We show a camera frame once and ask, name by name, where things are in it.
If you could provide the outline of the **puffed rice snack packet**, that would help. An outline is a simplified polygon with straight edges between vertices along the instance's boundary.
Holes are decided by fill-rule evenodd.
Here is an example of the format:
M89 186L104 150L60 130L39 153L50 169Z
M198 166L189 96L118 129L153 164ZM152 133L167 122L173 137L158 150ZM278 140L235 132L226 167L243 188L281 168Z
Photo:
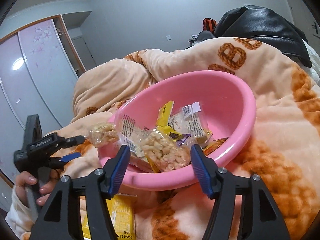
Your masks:
M144 132L140 137L139 146L154 173L178 170L190 163L187 147L178 146L171 137L157 129Z

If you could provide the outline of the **clear rice cracker packet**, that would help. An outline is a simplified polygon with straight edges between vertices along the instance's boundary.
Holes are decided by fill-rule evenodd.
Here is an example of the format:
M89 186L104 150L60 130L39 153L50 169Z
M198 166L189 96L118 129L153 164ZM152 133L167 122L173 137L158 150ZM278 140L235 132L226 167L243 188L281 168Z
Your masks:
M212 137L201 104L195 101L181 107L169 118L169 126L181 134L189 134L199 145L206 145Z

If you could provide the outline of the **yellow snack packet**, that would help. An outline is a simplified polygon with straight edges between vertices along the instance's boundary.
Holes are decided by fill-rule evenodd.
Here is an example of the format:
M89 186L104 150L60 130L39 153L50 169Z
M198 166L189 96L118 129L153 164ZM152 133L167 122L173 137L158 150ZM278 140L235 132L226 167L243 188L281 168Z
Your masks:
M159 109L156 127L140 139L141 150L155 173L178 170L190 163L191 135L182 124L175 125L173 106L173 101L165 103Z

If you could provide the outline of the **black gold Macimumi bar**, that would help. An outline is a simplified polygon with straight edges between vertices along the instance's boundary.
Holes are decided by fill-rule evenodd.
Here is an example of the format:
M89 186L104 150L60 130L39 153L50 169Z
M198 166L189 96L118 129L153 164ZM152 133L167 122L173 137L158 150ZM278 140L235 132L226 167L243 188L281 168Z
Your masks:
M211 141L202 151L205 156L208 156L209 154L213 153L215 150L217 150L224 142L227 141L228 138L220 138Z

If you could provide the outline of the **clear oat bar packet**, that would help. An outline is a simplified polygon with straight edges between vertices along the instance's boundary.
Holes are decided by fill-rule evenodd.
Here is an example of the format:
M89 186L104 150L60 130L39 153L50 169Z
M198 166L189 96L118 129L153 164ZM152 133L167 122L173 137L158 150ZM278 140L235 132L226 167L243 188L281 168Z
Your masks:
M130 148L130 165L144 173L152 173L151 165L139 145L144 132L149 129L145 126L139 126L136 120L127 114L120 116L117 121L117 129L122 134L123 142Z

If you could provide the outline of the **yellow packet on blanket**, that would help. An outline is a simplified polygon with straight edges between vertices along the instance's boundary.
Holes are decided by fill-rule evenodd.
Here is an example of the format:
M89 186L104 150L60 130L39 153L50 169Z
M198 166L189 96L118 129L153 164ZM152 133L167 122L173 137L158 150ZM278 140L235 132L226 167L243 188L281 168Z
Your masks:
M86 198L80 197L80 215L84 239L91 239L86 212ZM137 196L131 194L116 194L111 200L106 200L112 224L119 239L136 239L135 204Z

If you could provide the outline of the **pink plastic basin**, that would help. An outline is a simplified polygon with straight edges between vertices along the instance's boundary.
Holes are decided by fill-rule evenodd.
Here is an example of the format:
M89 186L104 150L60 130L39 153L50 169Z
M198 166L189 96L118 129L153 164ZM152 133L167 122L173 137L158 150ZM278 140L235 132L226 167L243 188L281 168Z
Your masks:
M219 166L228 164L240 152L252 133L256 117L253 92L242 79L228 73L202 70L170 77L138 93L111 118L133 128L153 129L159 109L173 101L169 125L178 132L191 133L200 127L191 124L192 108L202 117L201 124L213 133L212 139L226 138L208 156Z

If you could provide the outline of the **pink sliding wardrobe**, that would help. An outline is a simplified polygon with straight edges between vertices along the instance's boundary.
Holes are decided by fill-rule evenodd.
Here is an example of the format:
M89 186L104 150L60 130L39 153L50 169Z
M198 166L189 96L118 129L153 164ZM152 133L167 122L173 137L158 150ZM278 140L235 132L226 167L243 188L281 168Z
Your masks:
M7 184L17 175L13 152L27 116L38 114L44 133L69 124L74 86L85 71L61 15L1 37L1 177Z

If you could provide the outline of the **beige orange fleece blanket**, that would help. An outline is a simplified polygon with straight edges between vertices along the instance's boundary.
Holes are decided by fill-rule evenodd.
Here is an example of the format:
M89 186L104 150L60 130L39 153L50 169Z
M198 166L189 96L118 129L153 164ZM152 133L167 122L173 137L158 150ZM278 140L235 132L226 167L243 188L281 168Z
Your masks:
M319 213L319 86L273 46L246 38L215 38L185 50L146 49L113 59L80 77L74 89L75 117L52 132L82 135L138 92L199 70L234 74L253 90L253 135L229 167L236 174L261 175L291 239L302 239ZM165 193L162 203L160 193L136 192L151 198L138 204L137 239L201 239L212 204L198 183L170 197Z

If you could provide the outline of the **red orange bag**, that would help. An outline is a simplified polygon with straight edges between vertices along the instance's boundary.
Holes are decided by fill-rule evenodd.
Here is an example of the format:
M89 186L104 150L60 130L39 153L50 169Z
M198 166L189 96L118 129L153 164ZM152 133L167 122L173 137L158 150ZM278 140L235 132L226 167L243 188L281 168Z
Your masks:
M211 33L213 33L216 26L217 26L216 20L212 18L203 19L203 31L210 31Z

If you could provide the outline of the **black leather jacket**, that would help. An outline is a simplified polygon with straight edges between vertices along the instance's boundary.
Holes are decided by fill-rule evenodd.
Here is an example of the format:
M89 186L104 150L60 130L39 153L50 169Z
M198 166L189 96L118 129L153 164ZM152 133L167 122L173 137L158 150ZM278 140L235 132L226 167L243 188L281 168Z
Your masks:
M284 55L312 66L304 32L271 9L246 5L226 12L213 31L199 33L197 42L217 37L249 38L269 44Z

